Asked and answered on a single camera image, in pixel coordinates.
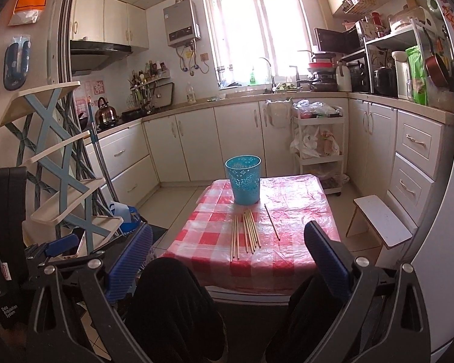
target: window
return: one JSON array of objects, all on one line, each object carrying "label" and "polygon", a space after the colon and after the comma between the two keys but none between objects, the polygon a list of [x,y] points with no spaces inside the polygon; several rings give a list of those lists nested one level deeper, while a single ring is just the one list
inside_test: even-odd
[{"label": "window", "polygon": [[208,0],[212,43],[220,87],[232,82],[271,82],[293,74],[289,66],[308,72],[308,28],[299,0]]}]

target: white stool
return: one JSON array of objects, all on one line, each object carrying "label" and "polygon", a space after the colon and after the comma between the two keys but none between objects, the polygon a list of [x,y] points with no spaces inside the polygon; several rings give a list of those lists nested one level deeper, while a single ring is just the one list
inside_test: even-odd
[{"label": "white stool", "polygon": [[364,196],[363,198],[354,199],[353,202],[355,204],[355,211],[347,230],[347,237],[358,210],[361,211],[364,218],[388,250],[406,242],[412,237],[410,231],[378,196]]}]

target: plastic tablecloth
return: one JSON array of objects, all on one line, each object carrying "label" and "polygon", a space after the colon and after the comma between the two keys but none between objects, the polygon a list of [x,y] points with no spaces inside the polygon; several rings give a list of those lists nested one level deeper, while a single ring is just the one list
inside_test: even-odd
[{"label": "plastic tablecloth", "polygon": [[[288,295],[316,269],[304,245],[304,226],[316,220],[330,239],[340,240],[326,195],[313,175],[260,180],[260,201],[249,206],[262,246],[254,254],[245,247],[242,213],[246,208],[234,203],[229,180],[215,181],[163,256],[180,260],[203,286]],[[240,258],[230,261],[234,214],[239,216]]]}]

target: range hood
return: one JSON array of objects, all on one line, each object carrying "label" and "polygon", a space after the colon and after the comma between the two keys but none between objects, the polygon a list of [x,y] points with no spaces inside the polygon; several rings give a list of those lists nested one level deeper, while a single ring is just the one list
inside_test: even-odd
[{"label": "range hood", "polygon": [[87,75],[99,71],[132,53],[131,46],[117,43],[70,41],[71,71],[73,75]]}]

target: blue perforated bin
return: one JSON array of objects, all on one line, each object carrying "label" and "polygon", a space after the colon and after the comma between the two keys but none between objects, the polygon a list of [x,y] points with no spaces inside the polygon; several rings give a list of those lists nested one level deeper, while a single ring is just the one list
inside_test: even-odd
[{"label": "blue perforated bin", "polygon": [[225,163],[235,203],[249,206],[259,201],[260,162],[255,155],[241,155]]}]

